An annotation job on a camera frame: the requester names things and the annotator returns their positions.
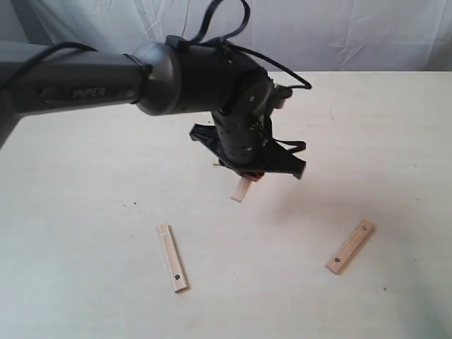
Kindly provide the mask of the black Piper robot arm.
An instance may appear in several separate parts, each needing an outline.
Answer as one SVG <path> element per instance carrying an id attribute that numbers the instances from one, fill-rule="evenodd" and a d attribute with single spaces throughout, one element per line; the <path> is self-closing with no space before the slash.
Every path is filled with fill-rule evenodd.
<path id="1" fill-rule="evenodd" d="M 134 54 L 109 54 L 77 42 L 1 49 L 1 140 L 27 116 L 132 104 L 150 116 L 210 112 L 192 140 L 221 166 L 259 180 L 300 178 L 302 141 L 273 136 L 271 115 L 293 94 L 276 84 L 255 54 L 230 43 L 189 45 L 178 37 Z"/>

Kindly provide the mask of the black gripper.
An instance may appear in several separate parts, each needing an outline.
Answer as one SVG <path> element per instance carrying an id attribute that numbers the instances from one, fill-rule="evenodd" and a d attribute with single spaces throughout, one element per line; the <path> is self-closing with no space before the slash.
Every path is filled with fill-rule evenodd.
<path id="1" fill-rule="evenodd" d="M 212 126 L 195 124 L 190 137 L 214 154 L 223 167 L 251 182 L 258 182 L 266 173 L 302 178 L 306 162 L 295 154 L 305 150 L 306 143 L 274 138 L 270 113 L 252 117 L 214 111 L 212 118 Z"/>

